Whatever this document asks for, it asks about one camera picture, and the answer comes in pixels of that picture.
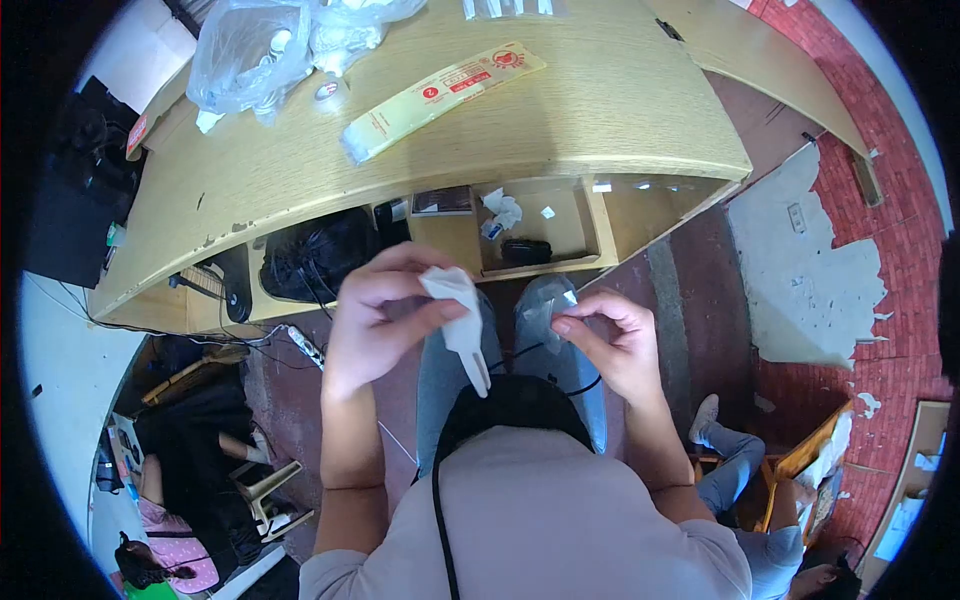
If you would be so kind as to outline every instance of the plastic bag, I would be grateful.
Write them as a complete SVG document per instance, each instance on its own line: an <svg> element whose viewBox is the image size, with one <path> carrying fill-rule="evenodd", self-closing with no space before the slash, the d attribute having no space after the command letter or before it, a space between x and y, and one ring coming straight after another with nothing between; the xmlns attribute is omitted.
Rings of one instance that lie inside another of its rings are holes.
<svg viewBox="0 0 960 600"><path fill-rule="evenodd" d="M564 0L463 0L467 21L505 16L566 16Z"/></svg>
<svg viewBox="0 0 960 600"><path fill-rule="evenodd" d="M287 92L313 71L314 0L218 0L197 40L186 95L214 114L253 109L273 125Z"/></svg>
<svg viewBox="0 0 960 600"><path fill-rule="evenodd" d="M426 0L330 0L314 10L310 34L313 64L343 77L347 69L380 45L390 23L413 16Z"/></svg>
<svg viewBox="0 0 960 600"><path fill-rule="evenodd" d="M543 345L552 354L559 354L564 344L550 325L553 323L554 313L564 312L577 303L577 292L565 276L543 276L534 279L524 291L520 305L516 308L516 319L523 321L524 328L534 332L534 338L543 342Z"/></svg>

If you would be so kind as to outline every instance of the red floor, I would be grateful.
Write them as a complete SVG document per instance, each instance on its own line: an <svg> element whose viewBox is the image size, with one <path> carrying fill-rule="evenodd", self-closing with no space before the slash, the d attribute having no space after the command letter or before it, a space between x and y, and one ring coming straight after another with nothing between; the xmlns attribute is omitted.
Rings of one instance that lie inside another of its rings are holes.
<svg viewBox="0 0 960 600"><path fill-rule="evenodd" d="M876 148L876 175L885 202L867 208L856 187L847 148L829 133L820 138L820 176L813 189L836 232L834 246L873 238L890 294L877 313L874 334L890 339L857 347L853 372L771 364L755 357L756 391L777 404L763 430L793 443L848 398L869 392L882 403L871 420L854 419L841 490L825 538L870 543L896 485L909 444L918 398L948 399L940 377L936 336L937 274L944 227L920 157L890 97L846 39L807 0L791 8L755 0L750 12L813 57L840 94L868 148Z"/></svg>

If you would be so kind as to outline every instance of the peeling paint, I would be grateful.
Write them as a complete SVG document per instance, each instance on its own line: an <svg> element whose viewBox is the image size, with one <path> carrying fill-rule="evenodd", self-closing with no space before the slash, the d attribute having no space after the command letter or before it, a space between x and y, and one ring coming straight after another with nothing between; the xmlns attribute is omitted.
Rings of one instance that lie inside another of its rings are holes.
<svg viewBox="0 0 960 600"><path fill-rule="evenodd" d="M856 397L863 400L864 404L867 405L867 410L863 411L863 416L867 419L872 419L874 417L874 412L880 408L880 401L874 399L874 395L868 394L867 392L861 392L860 394L857 394Z"/></svg>

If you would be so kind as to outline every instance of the red logo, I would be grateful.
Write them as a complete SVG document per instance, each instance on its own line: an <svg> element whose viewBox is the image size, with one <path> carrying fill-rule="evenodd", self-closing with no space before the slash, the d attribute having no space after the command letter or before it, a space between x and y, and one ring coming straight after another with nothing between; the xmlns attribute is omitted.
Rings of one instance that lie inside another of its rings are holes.
<svg viewBox="0 0 960 600"><path fill-rule="evenodd" d="M523 64L523 56L510 50L498 50L493 53L493 63L501 69L517 67Z"/></svg>

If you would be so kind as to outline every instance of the pink shirt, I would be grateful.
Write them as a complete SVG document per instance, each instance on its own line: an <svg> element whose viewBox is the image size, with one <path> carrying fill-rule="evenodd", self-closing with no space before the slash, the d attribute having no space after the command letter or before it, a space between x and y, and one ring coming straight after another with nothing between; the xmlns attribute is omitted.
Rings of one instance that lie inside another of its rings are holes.
<svg viewBox="0 0 960 600"><path fill-rule="evenodd" d="M144 497L140 498L138 504L140 520L143 522L143 528L148 532L193 532L186 521L179 516L167 513L162 506L158 506ZM220 581L220 576L217 575L217 567L208 558L206 548L200 543L200 540L196 538L148 538L148 543L156 561L164 568L192 561L183 566L193 569L193 572L197 574L196 577L193 579L179 579L177 577L170 579L170 585L177 591L197 593L216 585Z"/></svg>

